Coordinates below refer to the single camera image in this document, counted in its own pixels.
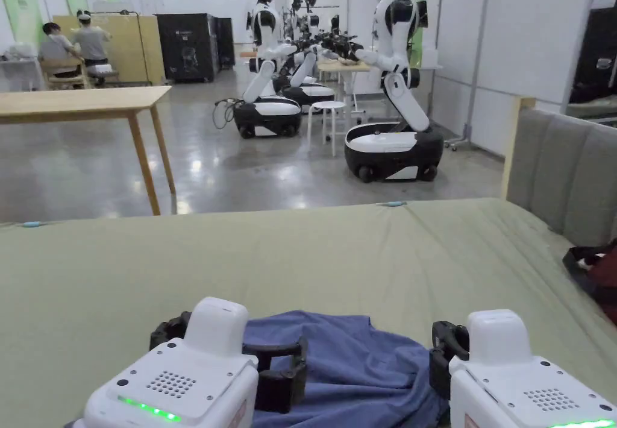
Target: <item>caster wheel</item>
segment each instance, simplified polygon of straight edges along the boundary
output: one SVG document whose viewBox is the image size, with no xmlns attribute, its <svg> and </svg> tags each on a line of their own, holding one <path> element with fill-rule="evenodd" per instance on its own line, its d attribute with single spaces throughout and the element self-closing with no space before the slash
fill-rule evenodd
<svg viewBox="0 0 617 428">
<path fill-rule="evenodd" d="M 372 168 L 369 168 L 368 166 L 361 166 L 358 170 L 358 177 L 360 177 L 360 180 L 364 183 L 372 182 Z"/>
<path fill-rule="evenodd" d="M 437 177 L 437 166 L 427 166 L 422 170 L 419 179 L 425 182 L 432 182 L 435 180 L 435 177 Z"/>
<path fill-rule="evenodd" d="M 238 129 L 239 133 L 240 133 L 240 137 L 242 139 L 252 139 L 253 137 L 255 137 L 255 129 L 251 128 L 251 127 L 247 127 L 247 126 L 241 126 Z"/>
<path fill-rule="evenodd" d="M 293 137 L 296 134 L 298 134 L 298 129 L 295 128 L 295 126 L 286 125 L 285 127 L 283 127 L 283 136 L 284 137 Z"/>
</svg>

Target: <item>blue cloth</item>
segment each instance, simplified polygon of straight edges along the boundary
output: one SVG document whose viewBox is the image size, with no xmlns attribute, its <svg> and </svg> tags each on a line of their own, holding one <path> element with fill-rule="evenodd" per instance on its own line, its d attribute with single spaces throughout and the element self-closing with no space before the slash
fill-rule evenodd
<svg viewBox="0 0 617 428">
<path fill-rule="evenodd" d="M 403 336 L 381 332 L 368 317 L 300 310 L 250 321 L 245 343 L 308 341 L 305 400 L 288 414 L 256 412 L 255 428 L 412 427 L 437 425 L 447 402 L 429 384 L 429 353 Z M 289 357 L 272 368 L 289 368 Z"/>
</svg>

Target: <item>red bag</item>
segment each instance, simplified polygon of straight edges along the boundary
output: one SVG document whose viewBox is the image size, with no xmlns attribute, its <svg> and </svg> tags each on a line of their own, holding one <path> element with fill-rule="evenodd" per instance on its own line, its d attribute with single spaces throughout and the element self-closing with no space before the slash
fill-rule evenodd
<svg viewBox="0 0 617 428">
<path fill-rule="evenodd" d="M 617 239 L 603 247 L 577 247 L 563 263 L 572 278 L 617 325 Z"/>
<path fill-rule="evenodd" d="M 617 300 L 617 247 L 613 248 L 589 271 L 589 278 L 598 287 L 605 289 L 609 295 L 612 292 L 613 299 Z M 607 301 L 598 302 L 598 304 L 609 319 L 617 325 L 617 304 L 610 301 L 610 297 L 606 299 Z"/>
</svg>

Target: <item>black storage cabinet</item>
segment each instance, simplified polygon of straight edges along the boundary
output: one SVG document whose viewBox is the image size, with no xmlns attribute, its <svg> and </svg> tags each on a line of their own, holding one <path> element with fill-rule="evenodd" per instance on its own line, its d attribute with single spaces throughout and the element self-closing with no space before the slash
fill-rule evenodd
<svg viewBox="0 0 617 428">
<path fill-rule="evenodd" d="M 592 10 L 576 67 L 570 102 L 583 103 L 616 94 L 616 63 L 617 8 Z"/>
<path fill-rule="evenodd" d="M 221 69 L 233 68 L 236 65 L 236 54 L 231 18 L 216 18 L 216 43 L 218 44 L 218 66 Z"/>
<path fill-rule="evenodd" d="M 166 78 L 213 82 L 218 67 L 216 19 L 205 13 L 157 15 Z"/>
</svg>

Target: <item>person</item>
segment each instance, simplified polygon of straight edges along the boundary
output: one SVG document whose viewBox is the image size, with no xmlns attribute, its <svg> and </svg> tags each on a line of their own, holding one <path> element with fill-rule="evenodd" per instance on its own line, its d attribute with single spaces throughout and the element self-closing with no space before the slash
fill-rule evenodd
<svg viewBox="0 0 617 428">
<path fill-rule="evenodd" d="M 92 25 L 92 17 L 84 12 L 79 16 L 81 28 L 73 36 L 73 43 L 81 47 L 81 56 L 85 59 L 86 68 L 95 65 L 107 65 L 109 60 L 103 47 L 103 42 L 111 40 L 111 35 L 99 26 Z M 104 77 L 99 77 L 97 86 L 105 83 Z"/>
<path fill-rule="evenodd" d="M 40 60 L 62 61 L 71 57 L 81 58 L 73 44 L 65 36 L 62 36 L 60 31 L 61 28 L 56 23 L 45 23 L 43 25 L 45 38 L 39 51 Z M 76 77 L 81 75 L 81 67 L 78 66 L 76 69 L 57 68 L 52 71 L 52 74 L 61 78 Z"/>
</svg>

